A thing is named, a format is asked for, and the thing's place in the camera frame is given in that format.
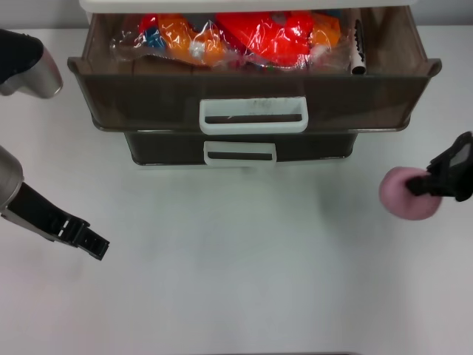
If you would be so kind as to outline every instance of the open drawer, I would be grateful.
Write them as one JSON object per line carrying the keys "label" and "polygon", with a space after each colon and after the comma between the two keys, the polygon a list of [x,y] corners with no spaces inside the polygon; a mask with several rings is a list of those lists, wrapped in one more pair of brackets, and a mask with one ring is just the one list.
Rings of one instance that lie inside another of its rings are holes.
{"label": "open drawer", "polygon": [[295,97],[307,102],[305,133],[403,129],[440,60],[426,57],[409,7],[368,7],[361,15],[366,75],[209,70],[149,57],[117,62],[109,44],[122,14],[94,14],[82,57],[68,64],[103,130],[201,133],[202,100]]}

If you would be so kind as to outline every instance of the plastic bag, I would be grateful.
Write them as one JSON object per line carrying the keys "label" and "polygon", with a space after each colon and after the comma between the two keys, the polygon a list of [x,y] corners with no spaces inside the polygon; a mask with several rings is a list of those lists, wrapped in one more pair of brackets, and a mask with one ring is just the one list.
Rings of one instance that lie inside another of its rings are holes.
{"label": "plastic bag", "polygon": [[147,14],[125,21],[111,48],[122,60],[157,55],[206,67],[345,71],[350,45],[340,21],[311,11]]}
{"label": "plastic bag", "polygon": [[121,34],[112,39],[111,49],[119,60],[156,55],[196,66],[216,67],[239,56],[220,39],[215,24],[208,20],[196,29],[180,14],[130,16]]}

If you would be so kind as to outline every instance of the orange toy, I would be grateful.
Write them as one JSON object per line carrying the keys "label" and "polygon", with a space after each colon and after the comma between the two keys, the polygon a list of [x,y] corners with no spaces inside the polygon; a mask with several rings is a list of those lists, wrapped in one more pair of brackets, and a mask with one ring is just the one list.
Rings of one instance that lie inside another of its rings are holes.
{"label": "orange toy", "polygon": [[218,29],[209,24],[201,33],[192,30],[179,14],[157,15],[158,30],[173,59],[194,65],[216,66],[225,58],[227,49],[220,41]]}
{"label": "orange toy", "polygon": [[313,46],[324,45],[334,48],[341,36],[340,22],[337,18],[321,13],[313,13],[313,32],[310,34],[310,43]]}

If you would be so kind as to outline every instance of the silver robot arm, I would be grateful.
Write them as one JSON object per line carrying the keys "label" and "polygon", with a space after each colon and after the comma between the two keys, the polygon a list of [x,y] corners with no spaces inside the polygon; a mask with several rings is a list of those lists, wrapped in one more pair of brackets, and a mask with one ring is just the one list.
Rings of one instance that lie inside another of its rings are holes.
{"label": "silver robot arm", "polygon": [[[58,68],[41,41],[0,30],[0,94],[22,91],[51,98],[62,88]],[[0,214],[42,237],[78,247],[102,260],[109,242],[89,224],[62,211],[24,182],[20,162],[0,146]]]}

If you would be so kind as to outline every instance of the drawer unit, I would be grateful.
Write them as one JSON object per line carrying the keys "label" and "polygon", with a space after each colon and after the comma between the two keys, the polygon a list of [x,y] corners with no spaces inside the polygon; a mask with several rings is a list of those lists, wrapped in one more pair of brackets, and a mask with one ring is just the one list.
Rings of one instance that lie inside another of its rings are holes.
{"label": "drawer unit", "polygon": [[[205,163],[205,142],[266,143],[273,145],[277,161],[302,161],[348,157],[357,134],[287,134],[287,135],[218,135],[202,133],[168,134],[127,132],[126,140],[133,161],[139,165],[200,165]],[[253,157],[216,156],[222,160],[245,160]]]}
{"label": "drawer unit", "polygon": [[[126,16],[94,14],[83,55],[68,64],[94,125],[125,132],[140,164],[203,163],[204,142],[227,139],[225,134],[203,133],[200,107],[207,100],[305,98],[308,122],[303,132],[261,131],[228,141],[272,142],[278,161],[348,156],[359,132],[404,129],[426,85],[441,69],[440,60],[426,57],[408,6],[361,9],[366,75],[218,70],[150,57],[120,62],[109,43]],[[233,119],[228,115],[225,123],[238,123]],[[177,144],[183,148],[176,149]],[[173,146],[179,157],[168,156],[166,146]]]}

